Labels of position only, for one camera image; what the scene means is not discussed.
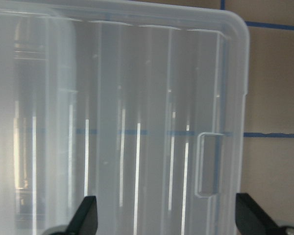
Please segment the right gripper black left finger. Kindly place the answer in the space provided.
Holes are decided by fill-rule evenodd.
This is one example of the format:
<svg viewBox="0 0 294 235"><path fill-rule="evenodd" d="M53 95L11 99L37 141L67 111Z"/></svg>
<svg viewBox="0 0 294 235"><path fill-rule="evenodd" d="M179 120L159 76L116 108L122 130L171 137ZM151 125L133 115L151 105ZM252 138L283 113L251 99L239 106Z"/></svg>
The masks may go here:
<svg viewBox="0 0 294 235"><path fill-rule="evenodd" d="M98 209L96 196L85 196L67 226L56 226L44 231L45 235L96 235Z"/></svg>

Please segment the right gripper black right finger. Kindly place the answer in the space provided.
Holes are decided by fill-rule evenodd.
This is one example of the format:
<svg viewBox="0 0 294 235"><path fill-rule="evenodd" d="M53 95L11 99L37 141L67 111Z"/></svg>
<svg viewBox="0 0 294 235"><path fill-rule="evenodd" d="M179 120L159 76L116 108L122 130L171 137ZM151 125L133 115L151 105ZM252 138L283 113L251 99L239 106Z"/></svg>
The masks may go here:
<svg viewBox="0 0 294 235"><path fill-rule="evenodd" d="M248 193L236 194L236 227L242 235L294 235L294 226L277 225Z"/></svg>

